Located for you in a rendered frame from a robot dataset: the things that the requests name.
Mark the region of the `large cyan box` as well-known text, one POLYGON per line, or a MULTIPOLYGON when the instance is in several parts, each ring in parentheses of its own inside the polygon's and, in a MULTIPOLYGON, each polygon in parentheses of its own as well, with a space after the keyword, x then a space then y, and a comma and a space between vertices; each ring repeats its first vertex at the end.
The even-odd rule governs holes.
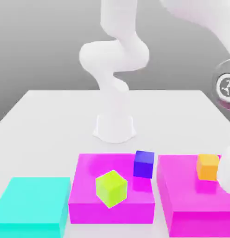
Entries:
POLYGON ((0 238, 63 238, 69 177, 13 177, 0 198, 0 238))

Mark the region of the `small orange cube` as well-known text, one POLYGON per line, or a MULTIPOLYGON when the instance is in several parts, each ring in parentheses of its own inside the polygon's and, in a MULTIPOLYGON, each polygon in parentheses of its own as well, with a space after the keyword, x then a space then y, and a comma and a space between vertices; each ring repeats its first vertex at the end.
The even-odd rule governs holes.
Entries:
POLYGON ((199 180, 216 181, 219 157, 214 154, 199 154, 197 157, 197 176, 199 180))

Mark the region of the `large magenta box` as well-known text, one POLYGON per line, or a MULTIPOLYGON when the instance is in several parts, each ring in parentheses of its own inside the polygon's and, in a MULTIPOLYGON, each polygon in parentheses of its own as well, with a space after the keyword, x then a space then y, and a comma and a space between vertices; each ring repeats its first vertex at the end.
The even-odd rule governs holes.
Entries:
POLYGON ((69 213, 72 224, 151 224, 155 200, 151 180, 133 175, 134 154, 83 153, 79 155, 69 213), (96 196, 95 179, 111 170, 128 182, 127 199, 108 209, 96 196))
POLYGON ((230 237, 230 194, 197 176, 197 155, 159 155, 157 185, 170 237, 230 237))

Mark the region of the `small yellow-green cube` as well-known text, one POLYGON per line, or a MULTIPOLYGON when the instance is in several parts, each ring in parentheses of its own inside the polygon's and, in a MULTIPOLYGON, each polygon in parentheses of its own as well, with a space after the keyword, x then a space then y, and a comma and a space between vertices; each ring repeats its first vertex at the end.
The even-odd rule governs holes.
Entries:
POLYGON ((96 196, 108 209, 127 199, 128 182, 115 170, 97 177, 95 184, 96 196))

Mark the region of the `small blue cube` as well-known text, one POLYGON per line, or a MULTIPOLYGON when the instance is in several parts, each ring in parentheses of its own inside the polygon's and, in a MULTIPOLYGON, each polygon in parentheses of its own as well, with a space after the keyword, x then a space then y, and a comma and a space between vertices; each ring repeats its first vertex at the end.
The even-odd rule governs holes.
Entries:
POLYGON ((154 152, 136 151, 133 175, 135 177, 151 179, 153 175, 154 156, 154 152))

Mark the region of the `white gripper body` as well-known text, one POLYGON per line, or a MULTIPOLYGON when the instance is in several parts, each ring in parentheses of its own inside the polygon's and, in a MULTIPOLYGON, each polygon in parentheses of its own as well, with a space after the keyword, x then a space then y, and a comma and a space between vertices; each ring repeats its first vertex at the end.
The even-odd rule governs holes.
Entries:
POLYGON ((222 189, 230 194, 230 146, 221 155, 217 170, 217 181, 222 189))

